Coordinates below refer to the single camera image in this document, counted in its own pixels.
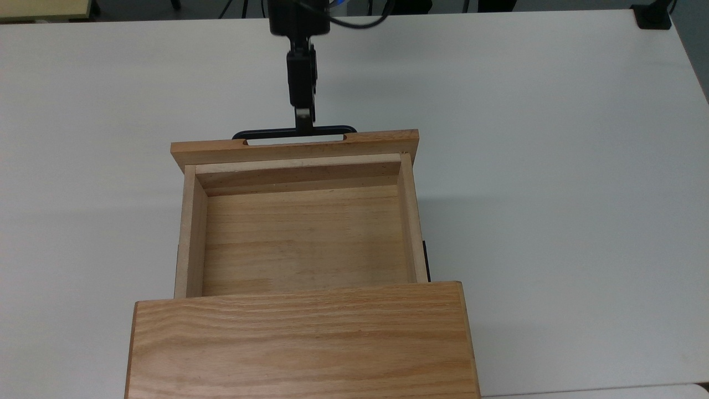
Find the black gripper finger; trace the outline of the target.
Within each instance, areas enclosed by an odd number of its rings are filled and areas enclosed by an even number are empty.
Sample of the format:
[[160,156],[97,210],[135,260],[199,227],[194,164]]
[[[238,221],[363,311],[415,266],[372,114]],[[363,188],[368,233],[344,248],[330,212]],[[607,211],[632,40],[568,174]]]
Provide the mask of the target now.
[[309,66],[310,66],[310,77],[311,77],[311,101],[310,101],[310,116],[311,121],[314,124],[316,121],[316,92],[317,92],[317,56],[316,49],[313,45],[309,46]]
[[312,53],[309,38],[291,42],[286,65],[295,129],[297,134],[309,134],[312,131]]

